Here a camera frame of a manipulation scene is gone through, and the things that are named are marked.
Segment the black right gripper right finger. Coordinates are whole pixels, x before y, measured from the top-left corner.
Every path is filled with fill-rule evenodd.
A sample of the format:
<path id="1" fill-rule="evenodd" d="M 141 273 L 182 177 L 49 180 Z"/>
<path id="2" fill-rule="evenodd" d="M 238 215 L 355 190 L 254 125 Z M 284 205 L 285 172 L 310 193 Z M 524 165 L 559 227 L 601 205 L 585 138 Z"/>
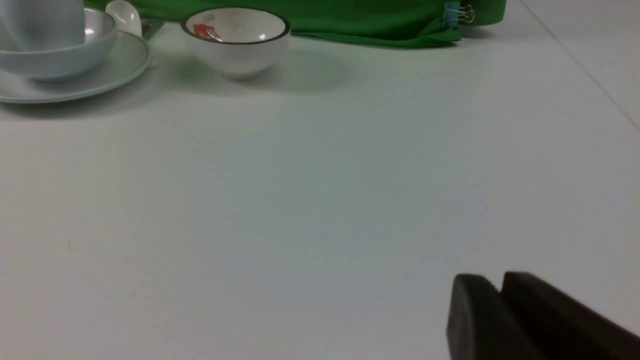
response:
<path id="1" fill-rule="evenodd" d="M 638 335 L 530 272 L 505 272 L 501 296 L 548 360 L 640 358 Z"/>

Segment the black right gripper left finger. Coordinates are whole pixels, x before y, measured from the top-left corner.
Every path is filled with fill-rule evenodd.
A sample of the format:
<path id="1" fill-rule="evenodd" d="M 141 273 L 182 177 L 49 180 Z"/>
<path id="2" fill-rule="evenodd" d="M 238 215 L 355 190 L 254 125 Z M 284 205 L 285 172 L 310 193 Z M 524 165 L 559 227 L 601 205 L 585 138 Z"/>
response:
<path id="1" fill-rule="evenodd" d="M 452 281 L 446 339 L 451 360 L 544 360 L 543 354 L 484 276 Z"/>

